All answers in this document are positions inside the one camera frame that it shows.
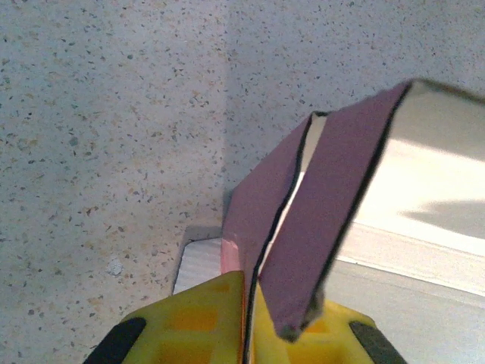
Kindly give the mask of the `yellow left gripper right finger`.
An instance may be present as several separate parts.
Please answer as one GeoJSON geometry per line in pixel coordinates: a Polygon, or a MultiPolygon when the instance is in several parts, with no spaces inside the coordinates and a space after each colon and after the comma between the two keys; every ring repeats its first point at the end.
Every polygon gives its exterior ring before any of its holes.
{"type": "Polygon", "coordinates": [[[246,285],[246,364],[408,364],[372,318],[325,300],[321,285],[305,285],[315,316],[292,343],[277,336],[259,283],[246,285]]]}

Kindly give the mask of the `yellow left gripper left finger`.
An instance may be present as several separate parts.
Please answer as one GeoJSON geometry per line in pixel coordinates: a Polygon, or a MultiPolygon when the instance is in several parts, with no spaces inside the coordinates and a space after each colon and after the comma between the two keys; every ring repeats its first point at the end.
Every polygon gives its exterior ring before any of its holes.
{"type": "Polygon", "coordinates": [[[252,364],[244,275],[230,271],[131,312],[83,364],[252,364]]]}

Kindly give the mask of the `pink paper box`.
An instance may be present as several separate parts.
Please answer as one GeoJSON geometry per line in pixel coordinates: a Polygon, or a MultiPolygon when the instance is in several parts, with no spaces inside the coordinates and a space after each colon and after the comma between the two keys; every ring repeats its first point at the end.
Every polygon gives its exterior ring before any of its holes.
{"type": "Polygon", "coordinates": [[[305,285],[321,282],[408,364],[485,364],[485,96],[409,80],[312,113],[181,268],[174,294],[243,273],[245,349],[248,283],[292,343],[315,316],[305,285]]]}

